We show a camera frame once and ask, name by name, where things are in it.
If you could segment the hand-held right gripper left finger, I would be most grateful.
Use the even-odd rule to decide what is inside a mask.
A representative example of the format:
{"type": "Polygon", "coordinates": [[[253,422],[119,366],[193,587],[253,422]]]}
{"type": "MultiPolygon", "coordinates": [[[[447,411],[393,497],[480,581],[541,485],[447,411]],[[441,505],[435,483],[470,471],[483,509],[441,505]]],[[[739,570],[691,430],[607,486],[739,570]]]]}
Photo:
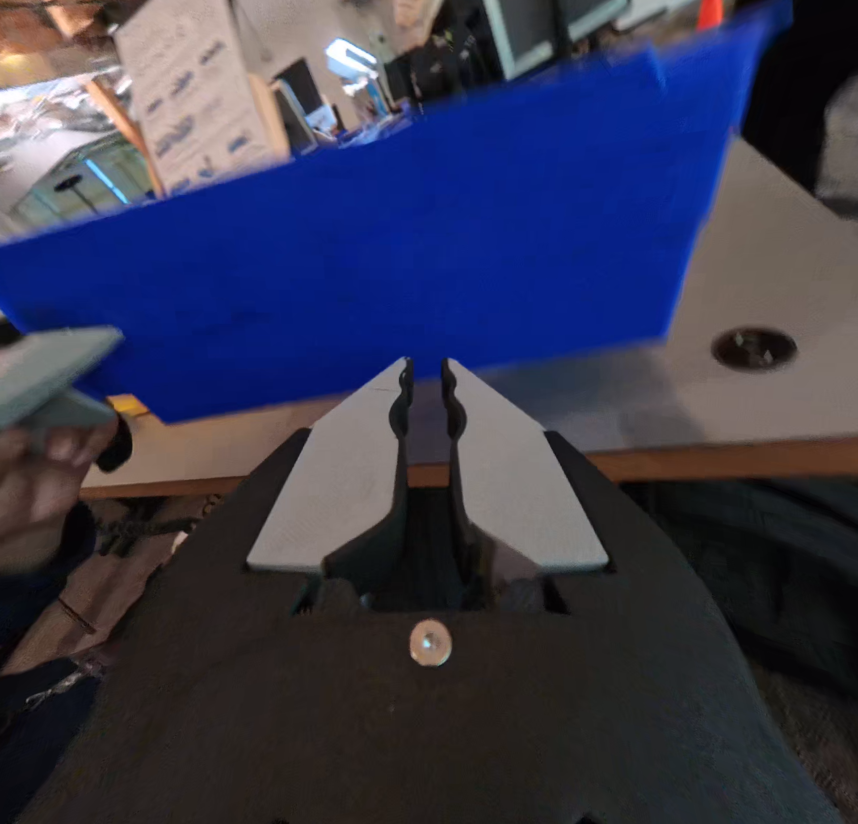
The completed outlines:
{"type": "Polygon", "coordinates": [[[315,422],[246,558],[254,571],[385,576],[405,518],[413,360],[315,422]]]}

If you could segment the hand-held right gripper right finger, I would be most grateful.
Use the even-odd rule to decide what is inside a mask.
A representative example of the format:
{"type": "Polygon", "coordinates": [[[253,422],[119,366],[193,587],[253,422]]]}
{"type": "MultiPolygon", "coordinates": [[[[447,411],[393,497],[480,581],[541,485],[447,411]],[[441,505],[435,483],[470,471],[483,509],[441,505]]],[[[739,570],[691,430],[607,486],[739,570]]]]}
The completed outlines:
{"type": "Polygon", "coordinates": [[[483,575],[596,572],[609,557],[535,419],[454,359],[442,363],[454,518],[483,575]]]}

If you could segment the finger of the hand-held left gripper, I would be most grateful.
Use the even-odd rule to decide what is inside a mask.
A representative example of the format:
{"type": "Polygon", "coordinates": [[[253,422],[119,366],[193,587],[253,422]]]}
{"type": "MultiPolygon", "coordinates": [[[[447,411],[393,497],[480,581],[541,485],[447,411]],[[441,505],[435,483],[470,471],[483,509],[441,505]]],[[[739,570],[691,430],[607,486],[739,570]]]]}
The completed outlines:
{"type": "Polygon", "coordinates": [[[108,403],[76,389],[123,341],[113,326],[23,336],[2,348],[1,428],[92,428],[113,420],[108,403]]]}

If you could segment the blue plastic bin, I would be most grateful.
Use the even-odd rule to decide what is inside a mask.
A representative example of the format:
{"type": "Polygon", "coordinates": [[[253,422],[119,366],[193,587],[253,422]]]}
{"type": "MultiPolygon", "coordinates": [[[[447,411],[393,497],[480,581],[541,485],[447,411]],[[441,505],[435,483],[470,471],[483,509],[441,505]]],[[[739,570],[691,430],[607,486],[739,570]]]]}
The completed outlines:
{"type": "Polygon", "coordinates": [[[665,337],[792,0],[590,55],[318,150],[2,247],[20,331],[113,325],[85,379],[163,422],[665,337]]]}

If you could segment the person's left forearm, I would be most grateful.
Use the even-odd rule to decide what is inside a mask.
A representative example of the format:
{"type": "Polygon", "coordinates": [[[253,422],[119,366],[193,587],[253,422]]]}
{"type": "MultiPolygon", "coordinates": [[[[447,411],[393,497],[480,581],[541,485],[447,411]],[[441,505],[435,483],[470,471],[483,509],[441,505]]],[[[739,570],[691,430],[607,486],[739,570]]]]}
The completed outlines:
{"type": "Polygon", "coordinates": [[[13,651],[38,616],[55,601],[70,575],[94,551],[97,526],[90,508],[78,503],[63,527],[57,551],[33,571],[1,577],[1,653],[13,651]]]}

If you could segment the person's left hand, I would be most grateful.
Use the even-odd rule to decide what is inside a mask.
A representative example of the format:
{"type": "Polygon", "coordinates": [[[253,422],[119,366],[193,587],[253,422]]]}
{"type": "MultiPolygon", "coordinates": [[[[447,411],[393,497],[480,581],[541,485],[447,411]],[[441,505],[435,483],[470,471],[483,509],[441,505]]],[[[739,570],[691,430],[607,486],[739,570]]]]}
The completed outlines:
{"type": "Polygon", "coordinates": [[[90,467],[113,439],[118,422],[55,428],[36,452],[31,435],[13,427],[1,436],[1,569],[24,572],[59,549],[63,525],[90,467]]]}

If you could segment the person's dark clothing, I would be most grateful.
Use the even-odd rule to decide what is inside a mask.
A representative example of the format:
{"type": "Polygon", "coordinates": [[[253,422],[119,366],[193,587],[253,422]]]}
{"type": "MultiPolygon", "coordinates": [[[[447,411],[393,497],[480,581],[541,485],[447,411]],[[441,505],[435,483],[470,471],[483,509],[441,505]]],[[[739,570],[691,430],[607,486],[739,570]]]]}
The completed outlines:
{"type": "Polygon", "coordinates": [[[856,698],[856,478],[619,487],[679,548],[749,658],[856,698]]]}

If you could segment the round table grommet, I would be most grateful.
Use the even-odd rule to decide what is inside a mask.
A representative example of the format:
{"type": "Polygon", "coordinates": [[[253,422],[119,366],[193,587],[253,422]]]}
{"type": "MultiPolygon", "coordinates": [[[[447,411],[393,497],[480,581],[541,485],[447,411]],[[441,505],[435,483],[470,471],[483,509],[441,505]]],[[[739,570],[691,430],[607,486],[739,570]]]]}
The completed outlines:
{"type": "Polygon", "coordinates": [[[711,356],[734,372],[767,372],[798,356],[795,339],[771,327],[745,326],[726,330],[711,344],[711,356]]]}

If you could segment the printed instruction sheet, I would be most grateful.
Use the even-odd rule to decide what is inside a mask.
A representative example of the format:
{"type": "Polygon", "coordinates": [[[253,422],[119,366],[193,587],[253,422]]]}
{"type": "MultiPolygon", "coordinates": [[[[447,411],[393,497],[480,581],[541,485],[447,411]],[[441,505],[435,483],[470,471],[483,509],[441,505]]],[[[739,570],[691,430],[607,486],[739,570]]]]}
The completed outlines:
{"type": "Polygon", "coordinates": [[[254,104],[230,0],[147,0],[114,42],[166,196],[280,163],[254,104]]]}

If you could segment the silver framed black panel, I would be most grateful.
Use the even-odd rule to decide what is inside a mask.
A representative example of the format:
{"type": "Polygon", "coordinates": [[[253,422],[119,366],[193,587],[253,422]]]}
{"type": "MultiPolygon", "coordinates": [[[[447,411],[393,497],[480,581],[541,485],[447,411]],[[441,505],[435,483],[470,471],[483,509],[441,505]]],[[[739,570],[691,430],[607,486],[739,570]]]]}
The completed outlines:
{"type": "Polygon", "coordinates": [[[553,0],[480,0],[502,78],[514,80],[556,55],[553,0]]]}

